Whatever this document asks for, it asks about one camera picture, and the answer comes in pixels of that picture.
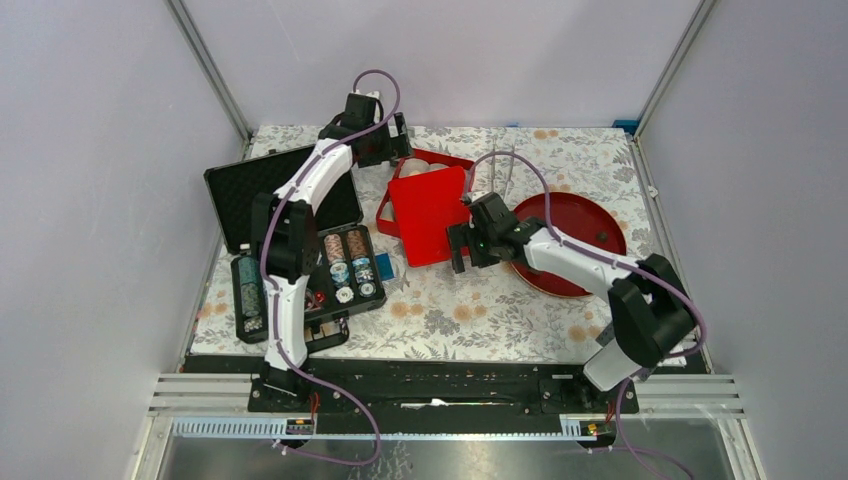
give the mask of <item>red round tray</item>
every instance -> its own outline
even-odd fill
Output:
[[[545,195],[536,195],[515,207],[518,220],[536,217],[545,220]],[[624,255],[627,243],[624,233],[612,215],[597,203],[578,195],[551,192],[551,221],[554,226],[572,237],[608,252]],[[532,273],[523,265],[513,263],[515,271],[530,285],[557,297],[583,297],[589,292],[547,272]]]

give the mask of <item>white wall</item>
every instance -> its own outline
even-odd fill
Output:
[[[772,479],[844,478],[848,3],[721,2],[644,146]]]
[[[239,148],[163,2],[0,6],[0,478],[124,474]]]
[[[368,68],[412,125],[609,126],[638,117],[698,0],[186,4],[254,127],[327,123]]]

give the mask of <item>black mounting plate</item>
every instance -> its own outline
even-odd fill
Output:
[[[307,371],[353,393],[368,405],[384,433],[559,433],[560,413],[604,414],[606,405],[587,410],[568,388],[543,399],[545,388],[563,387],[580,365],[488,364],[464,362],[374,361],[312,358]],[[368,434],[371,426],[356,406],[333,391],[309,384],[320,395],[318,433]],[[255,378],[251,412],[308,412],[309,401],[264,385]],[[424,406],[433,399],[451,406]],[[635,395],[623,413],[638,412]]]

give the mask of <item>floral tablecloth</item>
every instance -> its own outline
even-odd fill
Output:
[[[314,143],[320,127],[264,126],[251,158]],[[632,157],[619,129],[422,128],[412,129],[415,148],[476,159],[493,147],[527,157],[552,191],[572,192],[616,218],[629,255],[653,250]],[[538,179],[515,163],[507,185],[508,160],[494,170],[495,190],[510,208],[542,191]],[[489,190],[492,171],[481,165],[474,189]],[[594,338],[610,322],[596,297],[560,299],[528,286],[507,264],[469,267],[455,275],[450,262],[410,268],[400,240],[377,231],[375,216],[392,170],[388,164],[354,169],[354,180],[376,253],[388,252],[396,278],[384,283],[386,305],[351,317],[347,343],[315,354],[372,359],[455,359],[583,363],[600,347]],[[191,354],[262,355],[265,343],[248,345],[235,336],[232,256],[221,250],[197,315]]]

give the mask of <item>wire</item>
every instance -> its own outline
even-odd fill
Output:
[[[306,289],[306,312],[315,312],[321,310],[321,304],[318,303],[318,300],[315,299],[315,294],[312,293],[312,290]]]
[[[639,375],[639,374],[641,374],[645,371],[647,371],[647,369],[642,369],[637,373],[637,375]],[[644,460],[642,460],[642,457],[640,456],[640,454],[641,455],[647,454],[647,455],[652,455],[652,456],[655,456],[655,457],[664,458],[668,462],[674,464],[679,469],[686,472],[686,475],[688,475],[689,478],[695,478],[695,474],[692,473],[692,470],[690,470],[686,465],[684,465],[681,461],[677,460],[676,458],[671,457],[669,455],[666,455],[666,454],[664,454],[664,453],[662,453],[658,450],[650,450],[650,449],[647,449],[647,448],[637,448],[637,447],[634,447],[633,445],[630,444],[630,440],[628,440],[627,436],[624,435],[624,429],[621,428],[621,402],[622,402],[622,399],[624,398],[624,392],[627,390],[627,385],[630,384],[630,382],[631,382],[630,377],[624,379],[621,382],[621,386],[618,387],[618,397],[616,398],[616,401],[615,401],[615,423],[618,426],[618,434],[621,437],[621,440],[624,441],[624,447],[623,448],[626,448],[628,451],[630,451],[630,453],[632,453],[633,456],[636,458],[636,461],[638,461],[645,468],[645,470],[653,473],[657,478],[661,478],[663,480],[671,480],[669,477],[661,474],[659,471],[657,471],[657,469],[648,465]]]
[[[315,414],[318,413],[318,407],[321,406],[321,396],[318,395],[318,392],[312,392],[309,395],[309,405],[309,419],[312,421],[312,429],[315,431]]]
[[[603,254],[603,253],[595,252],[595,251],[590,250],[590,249],[588,249],[588,248],[586,248],[586,247],[584,247],[580,244],[577,244],[577,243],[570,241],[568,239],[567,235],[560,235],[559,230],[557,230],[557,228],[554,226],[553,222],[551,221],[551,191],[548,188],[548,183],[545,181],[545,177],[542,175],[542,172],[540,172],[539,169],[536,168],[535,165],[530,163],[530,161],[527,160],[526,158],[522,157],[521,155],[516,154],[515,152],[507,152],[507,151],[499,151],[499,152],[496,151],[496,152],[490,152],[490,153],[483,155],[482,157],[478,158],[474,162],[474,164],[471,166],[470,174],[468,175],[468,178],[465,180],[465,187],[463,189],[464,193],[467,194],[468,191],[469,191],[469,188],[471,186],[471,178],[473,178],[473,176],[474,176],[474,170],[477,168],[477,165],[480,162],[482,162],[482,161],[484,161],[488,158],[493,158],[497,155],[506,155],[506,156],[509,156],[509,157],[512,157],[512,158],[515,158],[515,159],[521,161],[522,163],[527,165],[527,167],[539,178],[539,181],[542,182],[542,188],[545,190],[545,223],[547,224],[548,232],[550,232],[550,234],[554,238],[554,240],[559,242],[560,245],[568,247],[568,248],[570,248],[570,249],[572,249],[572,250],[574,250],[578,253],[581,253],[581,254],[589,257],[589,258],[592,258],[594,260],[598,260],[598,261],[604,262],[608,265],[611,265],[613,268],[621,267],[624,270],[627,270],[631,273],[635,273],[635,274],[641,276],[642,278],[653,282],[655,285],[659,285],[660,287],[664,288],[666,291],[668,291],[670,294],[675,296],[678,300],[680,300],[686,306],[686,308],[692,314],[692,317],[695,319],[695,323],[697,324],[697,327],[700,329],[701,335],[698,337],[698,341],[695,343],[694,346],[692,346],[691,348],[688,348],[686,350],[683,350],[682,352],[673,353],[673,354],[669,355],[668,358],[684,357],[684,356],[692,355],[694,353],[699,352],[701,350],[701,348],[703,348],[704,342],[707,339],[706,323],[704,322],[704,318],[701,315],[700,310],[698,310],[698,308],[695,306],[695,304],[692,302],[692,300],[690,300],[689,297],[687,297],[683,292],[681,292],[680,290],[678,290],[677,288],[675,288],[673,285],[669,284],[665,280],[657,277],[656,275],[653,275],[650,272],[646,272],[645,270],[639,268],[637,265],[631,265],[630,263],[621,262],[621,260],[623,260],[623,258],[621,258],[621,257],[615,256],[615,255],[609,254],[609,253]],[[643,371],[644,370],[640,370],[639,372],[637,372],[637,375],[640,374]],[[651,467],[650,465],[645,463],[644,460],[642,460],[642,458],[639,456],[637,449],[635,447],[633,447],[632,445],[630,445],[630,442],[627,440],[627,437],[624,435],[624,432],[621,428],[621,402],[622,402],[622,398],[624,397],[624,391],[626,390],[627,385],[630,383],[630,381],[631,381],[630,377],[628,377],[625,380],[623,380],[621,382],[620,386],[619,386],[618,398],[617,398],[616,403],[615,403],[615,418],[616,418],[616,423],[618,424],[618,432],[619,432],[619,434],[621,434],[621,438],[624,440],[624,444],[625,444],[627,450],[630,451],[630,453],[633,454],[634,457],[636,457],[636,460],[638,460],[639,463],[643,467],[645,467],[646,470],[653,473],[654,475],[656,475],[659,478],[666,479],[668,477],[660,474],[656,469],[654,469],[653,467]],[[653,453],[651,453],[651,455],[655,455],[655,456],[665,455],[661,452],[654,452],[652,450],[647,450],[647,449],[641,449],[641,450],[653,452]],[[691,471],[688,470],[687,468],[685,468],[682,464],[678,463],[676,460],[673,461],[672,463],[675,463],[675,465],[681,467],[684,471],[689,473],[690,477],[693,477],[691,475]]]
[[[660,452],[658,450],[650,450],[650,449],[647,449],[647,448],[640,448],[640,447],[633,447],[633,450],[636,451],[637,453],[639,453],[640,455],[645,455],[645,456],[648,456],[648,457],[655,457],[655,458],[658,458],[658,459],[661,459],[661,460],[665,460],[668,463],[670,463],[670,464],[674,465],[675,467],[679,468],[680,470],[682,470],[689,478],[695,478],[695,473],[692,472],[692,469],[687,467],[680,460],[672,457],[671,455],[669,455],[667,453],[663,453],[663,452]],[[561,452],[561,453],[577,454],[577,455],[586,455],[588,453],[588,454],[591,454],[591,455],[596,455],[596,454],[599,454],[599,453],[614,453],[614,452],[628,452],[628,453],[630,453],[630,449],[628,449],[627,447],[609,446],[609,447],[602,447],[602,448],[590,448],[588,451],[582,450],[582,449],[581,450],[566,450],[566,451]]]
[[[612,402],[609,402],[607,403],[607,416],[604,418],[604,425],[609,425],[613,415],[615,415],[615,406]]]
[[[355,139],[357,139],[357,138],[359,138],[363,135],[368,135],[369,133],[377,130],[378,128],[381,128],[383,125],[388,123],[389,119],[391,119],[394,116],[395,112],[397,112],[398,106],[400,106],[400,86],[398,86],[398,83],[394,79],[394,77],[392,77],[387,72],[385,72],[383,70],[379,70],[379,69],[372,69],[372,70],[366,70],[366,71],[360,73],[356,77],[356,79],[353,81],[353,90],[356,90],[356,86],[359,84],[359,81],[363,77],[365,77],[366,75],[372,74],[372,73],[376,73],[376,74],[379,74],[379,75],[386,77],[387,79],[389,79],[392,82],[392,85],[395,87],[395,104],[392,107],[392,110],[389,112],[388,115],[386,115],[382,120],[380,120],[376,124],[366,128],[365,130],[362,130],[360,132],[356,132],[352,135],[348,135],[347,137],[342,138],[341,140],[331,144],[330,146],[328,146],[327,148],[322,150],[318,155],[315,155],[314,157],[312,157],[312,159],[310,159],[306,163],[306,168],[304,168],[303,171],[301,172],[301,174],[298,175],[298,177],[295,179],[294,187],[289,188],[289,190],[286,193],[284,193],[282,196],[280,196],[279,206],[274,211],[274,214],[271,217],[271,222],[268,225],[268,231],[265,233],[265,243],[264,243],[265,248],[262,249],[262,253],[260,254],[260,260],[259,260],[259,271],[262,274],[262,278],[264,278],[268,283],[270,283],[274,287],[274,292],[275,292],[272,295],[273,298],[271,299],[271,304],[273,305],[273,307],[271,308],[271,310],[272,310],[271,325],[273,326],[273,328],[272,328],[273,337],[272,337],[271,341],[275,345],[275,347],[277,349],[277,353],[280,354],[280,356],[283,358],[283,361],[286,363],[286,365],[289,367],[289,369],[291,371],[295,372],[296,374],[300,375],[301,377],[305,378],[306,380],[308,380],[312,383],[315,383],[317,385],[321,385],[322,387],[326,387],[326,388],[329,388],[330,390],[334,390],[336,392],[339,392],[340,394],[344,395],[348,400],[353,402],[353,404],[356,405],[360,409],[360,411],[365,415],[365,417],[368,418],[368,422],[371,424],[371,428],[374,430],[374,454],[366,460],[345,460],[345,459],[341,459],[341,458],[331,457],[329,455],[322,455],[322,454],[319,454],[319,453],[306,452],[306,451],[301,451],[301,450],[297,450],[297,449],[289,450],[288,447],[285,447],[285,446],[283,446],[283,454],[285,455],[287,451],[291,451],[292,453],[294,453],[296,455],[303,456],[303,457],[314,458],[314,459],[317,459],[317,460],[324,460],[326,462],[335,463],[335,464],[338,464],[338,465],[346,465],[346,466],[350,466],[350,467],[360,467],[360,466],[368,465],[370,463],[373,463],[378,458],[380,458],[382,444],[381,444],[381,441],[380,441],[380,429],[377,426],[377,420],[374,419],[374,415],[371,414],[371,411],[368,410],[368,408],[365,406],[365,404],[363,404],[352,393],[348,392],[347,390],[345,390],[344,388],[342,388],[338,385],[334,385],[330,382],[327,382],[325,380],[321,380],[320,378],[316,378],[316,377],[313,377],[312,375],[309,375],[308,373],[306,373],[303,370],[301,370],[300,368],[298,368],[298,366],[295,365],[294,362],[291,361],[291,359],[288,357],[288,355],[286,355],[286,352],[283,349],[281,342],[280,342],[280,331],[279,331],[279,326],[277,324],[277,320],[278,320],[279,315],[280,315],[280,312],[278,311],[278,307],[277,307],[277,300],[279,299],[279,295],[280,295],[279,294],[280,285],[277,283],[276,280],[274,280],[273,278],[271,278],[270,275],[268,275],[268,250],[269,250],[268,247],[271,245],[271,238],[274,234],[274,230],[276,229],[277,223],[280,221],[280,215],[282,214],[282,212],[284,210],[283,206],[286,204],[286,202],[288,202],[289,198],[291,198],[291,196],[294,194],[294,192],[297,189],[300,188],[300,184],[303,182],[303,179],[306,178],[306,176],[315,167],[315,165],[319,161],[321,161],[321,159],[323,159],[327,154],[329,154],[331,151],[333,151],[335,148],[338,148],[339,146],[345,145],[347,142],[350,142],[351,140],[355,140]]]

